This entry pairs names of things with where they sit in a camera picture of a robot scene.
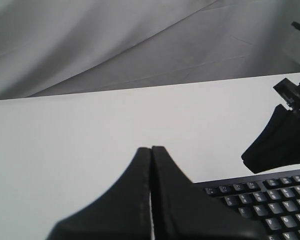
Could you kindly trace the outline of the second gripper black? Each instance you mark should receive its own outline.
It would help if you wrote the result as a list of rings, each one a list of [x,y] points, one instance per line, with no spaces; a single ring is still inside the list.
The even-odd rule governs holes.
[[[273,89],[293,110],[277,105],[264,130],[241,155],[253,173],[300,165],[300,83],[284,78]]]

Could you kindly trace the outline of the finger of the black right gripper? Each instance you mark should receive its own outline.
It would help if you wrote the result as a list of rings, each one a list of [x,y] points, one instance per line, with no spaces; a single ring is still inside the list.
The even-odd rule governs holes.
[[[151,207],[157,240],[265,240],[263,225],[208,196],[163,146],[151,149]]]

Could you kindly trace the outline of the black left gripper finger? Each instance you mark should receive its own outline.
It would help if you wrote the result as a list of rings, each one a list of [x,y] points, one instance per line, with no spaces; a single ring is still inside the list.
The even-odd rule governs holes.
[[[49,240],[150,240],[151,150],[138,148],[120,178],[97,200],[59,221]]]

